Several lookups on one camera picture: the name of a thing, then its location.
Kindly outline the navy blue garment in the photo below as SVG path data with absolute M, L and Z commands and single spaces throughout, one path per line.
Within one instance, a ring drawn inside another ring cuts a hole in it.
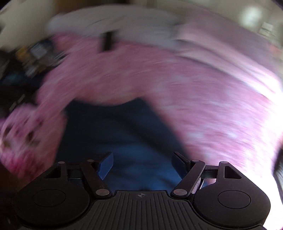
M 97 160 L 108 152 L 114 164 L 106 184 L 116 190 L 171 191 L 180 177 L 171 164 L 183 148 L 171 128 L 142 99 L 116 106 L 70 102 L 56 160 Z

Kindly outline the pink floral bedspread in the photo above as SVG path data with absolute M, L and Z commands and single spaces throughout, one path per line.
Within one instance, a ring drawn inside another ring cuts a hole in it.
M 277 76 L 233 50 L 219 56 L 206 46 L 180 52 L 118 42 L 53 37 L 66 52 L 44 79 L 37 107 L 20 106 L 1 129 L 1 163 L 18 177 L 34 178 L 54 161 L 74 99 L 114 105 L 147 101 L 179 138 L 185 153 L 208 164 L 226 160 L 247 174 L 274 168 L 282 139 L 282 87 Z

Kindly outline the small black device on bed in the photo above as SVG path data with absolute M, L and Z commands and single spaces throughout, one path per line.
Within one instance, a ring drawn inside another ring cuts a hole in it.
M 99 52 L 108 52 L 114 49 L 116 43 L 116 31 L 107 31 L 102 34 L 101 37 L 101 46 Z

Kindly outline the folded light pink blanket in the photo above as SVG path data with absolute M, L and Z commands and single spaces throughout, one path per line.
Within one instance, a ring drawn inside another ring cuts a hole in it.
M 176 39 L 179 56 L 208 64 L 265 97 L 282 89 L 268 41 L 219 14 L 190 7 Z

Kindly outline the grey striped pillow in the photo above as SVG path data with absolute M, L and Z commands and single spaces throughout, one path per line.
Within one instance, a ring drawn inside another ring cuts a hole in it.
M 113 31 L 116 37 L 145 45 L 174 50 L 179 15 L 136 5 L 110 4 L 82 8 L 52 17 L 46 33 L 72 33 L 99 37 Z

